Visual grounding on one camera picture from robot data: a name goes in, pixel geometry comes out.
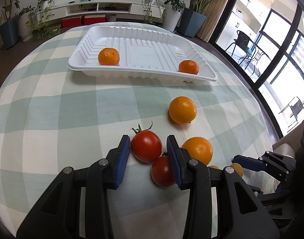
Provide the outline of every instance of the tv stand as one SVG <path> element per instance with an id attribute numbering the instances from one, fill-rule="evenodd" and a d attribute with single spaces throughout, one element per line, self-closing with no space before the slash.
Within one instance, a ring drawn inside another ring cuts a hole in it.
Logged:
<path id="1" fill-rule="evenodd" d="M 81 16 L 90 14 L 117 14 L 119 18 L 126 18 L 133 16 L 146 16 L 146 7 L 142 5 L 142 1 L 131 0 L 92 0 L 75 3 L 64 3 L 51 7 L 52 10 L 46 12 L 46 21 L 55 19 L 62 19 L 71 16 Z M 151 6 L 150 13 L 152 17 L 157 19 L 162 18 L 164 7 L 157 5 Z"/>

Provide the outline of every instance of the beige curtain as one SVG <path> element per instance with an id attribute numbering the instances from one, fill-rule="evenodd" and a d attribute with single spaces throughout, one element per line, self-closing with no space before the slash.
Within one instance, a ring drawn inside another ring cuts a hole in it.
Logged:
<path id="1" fill-rule="evenodd" d="M 208 42 L 210 39 L 227 1 L 228 0 L 211 0 L 207 5 L 206 10 L 203 13 L 207 18 L 196 34 L 203 41 Z"/>

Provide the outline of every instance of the white plastic tray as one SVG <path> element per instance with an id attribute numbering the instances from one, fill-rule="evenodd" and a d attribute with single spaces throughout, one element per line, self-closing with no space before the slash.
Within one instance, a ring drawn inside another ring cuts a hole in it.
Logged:
<path id="1" fill-rule="evenodd" d="M 118 50 L 118 66 L 102 66 L 98 54 L 105 47 Z M 183 60 L 199 65 L 198 75 L 178 72 Z M 177 35 L 116 26 L 94 26 L 68 61 L 72 70 L 91 76 L 133 76 L 187 82 L 217 81 L 217 75 L 191 43 Z"/>

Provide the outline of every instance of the silver bolt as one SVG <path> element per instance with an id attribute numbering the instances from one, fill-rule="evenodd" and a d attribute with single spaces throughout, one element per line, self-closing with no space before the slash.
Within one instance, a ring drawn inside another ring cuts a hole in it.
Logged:
<path id="1" fill-rule="evenodd" d="M 99 161 L 99 164 L 100 165 L 107 165 L 109 163 L 109 161 L 107 160 L 107 159 L 101 159 L 100 161 Z"/>
<path id="2" fill-rule="evenodd" d="M 190 165 L 196 166 L 198 165 L 198 161 L 196 159 L 189 160 Z"/>
<path id="3" fill-rule="evenodd" d="M 69 174 L 70 172 L 72 172 L 72 168 L 71 168 L 71 167 L 66 167 L 66 168 L 64 168 L 62 171 L 63 171 L 63 173 L 65 173 L 65 174 Z"/>
<path id="4" fill-rule="evenodd" d="M 228 172 L 228 173 L 233 173 L 234 172 L 234 168 L 228 166 L 228 167 L 226 167 L 225 171 Z"/>

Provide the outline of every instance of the round table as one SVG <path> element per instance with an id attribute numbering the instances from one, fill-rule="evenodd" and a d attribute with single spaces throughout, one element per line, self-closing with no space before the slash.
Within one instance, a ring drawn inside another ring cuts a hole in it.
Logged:
<path id="1" fill-rule="evenodd" d="M 151 25 L 104 23 L 168 33 Z M 210 165 L 223 168 L 233 156 L 259 157 L 272 150 L 258 102 L 233 72 L 192 43 L 218 76 L 217 82 L 193 84 L 157 79 L 91 77 L 68 69 L 67 62 L 91 26 L 73 28 L 43 43 L 25 57 L 0 89 L 0 216 L 15 234 L 26 214 L 66 166 L 89 167 L 130 138 L 138 123 L 162 140 L 175 135 L 178 144 L 193 136 L 213 146 Z M 168 117 L 170 102 L 186 96 L 197 106 L 191 124 Z M 181 238 L 189 191 L 177 185 L 156 186 L 151 164 L 131 154 L 123 183 L 109 191 L 115 238 Z M 275 181 L 245 170 L 244 180 L 271 192 Z M 213 235 L 217 232 L 213 204 Z"/>

